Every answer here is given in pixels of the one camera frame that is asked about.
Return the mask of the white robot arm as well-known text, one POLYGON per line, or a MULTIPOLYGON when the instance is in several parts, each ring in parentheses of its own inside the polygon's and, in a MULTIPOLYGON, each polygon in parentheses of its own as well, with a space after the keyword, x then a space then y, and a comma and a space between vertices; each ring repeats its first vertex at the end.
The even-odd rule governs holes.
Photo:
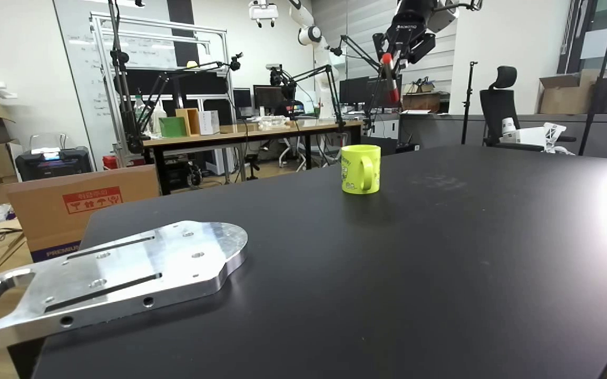
POLYGON ((372 35, 378 56, 389 56, 394 73, 419 64, 436 47, 436 34, 458 18, 459 8, 480 11, 483 0, 395 0, 389 26, 372 35))

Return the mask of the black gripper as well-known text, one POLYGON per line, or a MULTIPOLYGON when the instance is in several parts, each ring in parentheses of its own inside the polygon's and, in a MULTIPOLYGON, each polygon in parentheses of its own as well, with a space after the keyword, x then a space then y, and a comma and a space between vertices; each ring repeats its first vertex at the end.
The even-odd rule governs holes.
POLYGON ((433 48, 433 35, 428 31, 433 7, 436 0, 399 0, 387 31, 372 34, 379 64, 387 64, 391 54, 391 78, 400 78, 407 64, 418 64, 433 48))

